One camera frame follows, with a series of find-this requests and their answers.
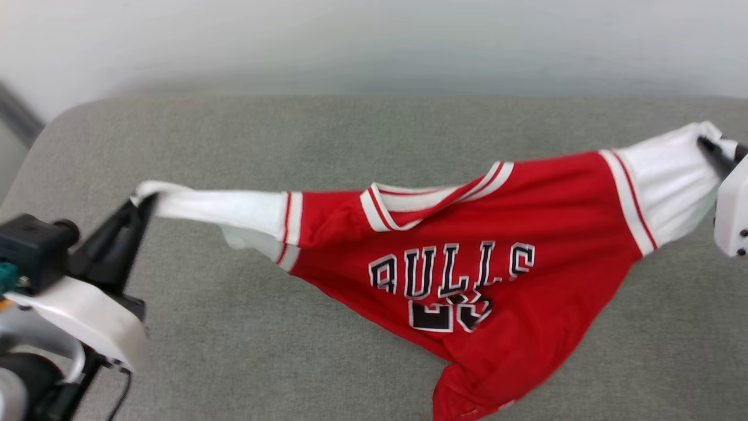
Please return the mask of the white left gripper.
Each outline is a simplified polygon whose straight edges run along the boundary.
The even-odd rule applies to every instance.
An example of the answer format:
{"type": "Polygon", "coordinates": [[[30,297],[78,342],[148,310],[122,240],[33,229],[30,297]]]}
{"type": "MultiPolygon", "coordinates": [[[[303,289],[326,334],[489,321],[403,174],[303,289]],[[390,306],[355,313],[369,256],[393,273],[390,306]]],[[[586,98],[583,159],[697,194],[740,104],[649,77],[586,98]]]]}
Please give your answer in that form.
{"type": "Polygon", "coordinates": [[[5,298],[29,306],[108,362],[131,373],[145,370],[149,363],[147,328],[103,291],[124,293],[157,203],[152,195],[140,203],[126,201],[72,254],[73,277],[85,282],[63,277],[35,296],[9,291],[5,298]]]}

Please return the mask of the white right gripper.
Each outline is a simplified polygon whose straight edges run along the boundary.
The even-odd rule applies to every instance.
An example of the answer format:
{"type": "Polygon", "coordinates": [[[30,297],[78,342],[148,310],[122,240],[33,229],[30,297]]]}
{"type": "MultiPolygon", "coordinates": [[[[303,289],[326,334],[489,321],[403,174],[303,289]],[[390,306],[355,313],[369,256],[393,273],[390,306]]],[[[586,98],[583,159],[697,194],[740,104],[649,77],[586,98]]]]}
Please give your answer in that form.
{"type": "Polygon", "coordinates": [[[722,180],[716,200],[714,242],[729,257],[748,257],[748,146],[738,143],[735,147],[735,142],[704,136],[697,139],[697,144],[722,180]]]}

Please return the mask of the red Bulls basketball jersey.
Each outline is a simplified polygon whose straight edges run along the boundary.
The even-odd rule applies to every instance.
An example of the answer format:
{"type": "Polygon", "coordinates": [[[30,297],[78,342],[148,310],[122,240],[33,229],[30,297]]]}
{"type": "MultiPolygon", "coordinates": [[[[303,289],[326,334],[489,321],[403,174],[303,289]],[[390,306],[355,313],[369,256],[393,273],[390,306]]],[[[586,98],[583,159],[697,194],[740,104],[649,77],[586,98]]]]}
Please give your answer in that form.
{"type": "Polygon", "coordinates": [[[694,231],[721,179],[711,122],[621,149],[498,161],[450,187],[194,190],[162,181],[155,214],[218,226],[353,312],[449,361],[434,421],[478,421],[547,380],[631,267],[694,231]]]}

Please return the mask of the grey fabric sofa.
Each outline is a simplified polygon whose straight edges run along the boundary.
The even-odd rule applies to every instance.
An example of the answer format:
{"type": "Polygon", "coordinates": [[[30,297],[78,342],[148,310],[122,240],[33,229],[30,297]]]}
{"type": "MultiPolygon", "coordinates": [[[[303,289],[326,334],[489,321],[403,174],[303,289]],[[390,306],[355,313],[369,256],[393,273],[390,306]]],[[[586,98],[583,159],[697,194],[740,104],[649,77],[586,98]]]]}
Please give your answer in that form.
{"type": "MultiPolygon", "coordinates": [[[[48,123],[0,208],[88,234],[144,180],[199,189],[459,184],[496,160],[622,147],[748,99],[120,98],[48,123]]],[[[291,279],[219,229],[157,219],[128,293],[151,363],[116,421],[429,421],[443,360],[291,279]]],[[[630,273],[556,374],[486,421],[748,421],[748,258],[710,220],[630,273]]]]}

